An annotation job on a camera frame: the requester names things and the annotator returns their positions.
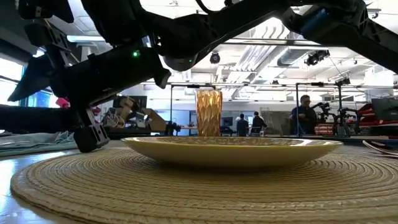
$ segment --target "plate rim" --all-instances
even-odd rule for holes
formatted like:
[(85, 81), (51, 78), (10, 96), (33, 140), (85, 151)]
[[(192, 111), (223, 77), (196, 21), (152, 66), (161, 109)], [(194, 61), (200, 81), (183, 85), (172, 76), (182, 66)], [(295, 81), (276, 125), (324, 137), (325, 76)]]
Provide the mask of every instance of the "plate rim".
[[(336, 146), (342, 146), (343, 143), (339, 141), (333, 141), (333, 140), (323, 140), (323, 139), (292, 139), (292, 138), (267, 138), (267, 139), (287, 139), (287, 140), (299, 140), (299, 141), (323, 141), (323, 142), (330, 142), (331, 144), (316, 144), (316, 145), (293, 145), (293, 146), (234, 146), (234, 145), (220, 145), (220, 144), (187, 144), (187, 143), (175, 143), (175, 142), (157, 142), (157, 141), (138, 141), (139, 139), (143, 138), (152, 138), (152, 139), (157, 139), (157, 138), (180, 138), (178, 136), (165, 136), (165, 137), (157, 137), (157, 136), (151, 136), (151, 137), (128, 137), (128, 138), (122, 138), (120, 139), (122, 142), (139, 142), (142, 144), (162, 144), (162, 145), (174, 145), (174, 146), (190, 146), (190, 147), (202, 147), (202, 146), (211, 146), (211, 147), (251, 147), (251, 148), (264, 148), (264, 147), (269, 147), (269, 148), (278, 148), (278, 147), (336, 147)], [(231, 138), (231, 137), (211, 137), (211, 138)], [(235, 138), (253, 138), (253, 137), (235, 137)]]

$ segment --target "man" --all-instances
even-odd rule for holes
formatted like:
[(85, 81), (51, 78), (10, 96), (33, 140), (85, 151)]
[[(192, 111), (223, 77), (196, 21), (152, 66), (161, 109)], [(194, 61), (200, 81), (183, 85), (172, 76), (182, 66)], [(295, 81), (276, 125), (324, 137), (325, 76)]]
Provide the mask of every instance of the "man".
[(249, 122), (244, 119), (244, 114), (240, 115), (241, 119), (236, 124), (236, 133), (240, 137), (246, 137), (249, 131)]
[(262, 118), (259, 117), (257, 111), (254, 112), (253, 125), (251, 128), (252, 133), (260, 133), (262, 127), (267, 127), (266, 123)]
[[(297, 134), (298, 129), (302, 134), (315, 134), (315, 126), (317, 125), (318, 118), (316, 112), (310, 107), (310, 96), (303, 95), (300, 98), (300, 102), (301, 105), (298, 108), (294, 108), (292, 114), (289, 116), (294, 127), (294, 134)], [(297, 110), (299, 127), (297, 127)]]

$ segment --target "woven placemat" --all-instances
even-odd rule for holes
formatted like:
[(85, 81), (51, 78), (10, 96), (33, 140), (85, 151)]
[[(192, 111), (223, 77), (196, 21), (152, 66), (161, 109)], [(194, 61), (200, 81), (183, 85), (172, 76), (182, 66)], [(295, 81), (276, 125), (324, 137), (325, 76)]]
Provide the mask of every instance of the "woven placemat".
[(348, 154), (278, 170), (195, 170), (120, 148), (38, 162), (11, 189), (86, 223), (398, 223), (397, 170), (396, 160)]

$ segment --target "green led light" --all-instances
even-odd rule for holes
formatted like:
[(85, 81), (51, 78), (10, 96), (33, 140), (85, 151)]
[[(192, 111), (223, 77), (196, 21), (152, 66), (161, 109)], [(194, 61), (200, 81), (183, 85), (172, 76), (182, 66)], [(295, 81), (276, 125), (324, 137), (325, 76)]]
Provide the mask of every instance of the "green led light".
[(140, 54), (139, 50), (136, 50), (136, 51), (134, 51), (134, 52), (132, 53), (132, 57), (134, 57), (134, 58), (138, 58), (140, 55), (141, 55), (141, 54)]

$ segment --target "plate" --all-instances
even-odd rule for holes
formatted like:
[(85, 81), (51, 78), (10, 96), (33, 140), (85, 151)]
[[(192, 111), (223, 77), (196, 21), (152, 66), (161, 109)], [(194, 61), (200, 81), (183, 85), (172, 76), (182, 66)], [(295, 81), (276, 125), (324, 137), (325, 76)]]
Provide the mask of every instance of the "plate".
[(241, 137), (137, 137), (122, 141), (152, 159), (205, 167), (291, 166), (324, 156), (338, 141)]

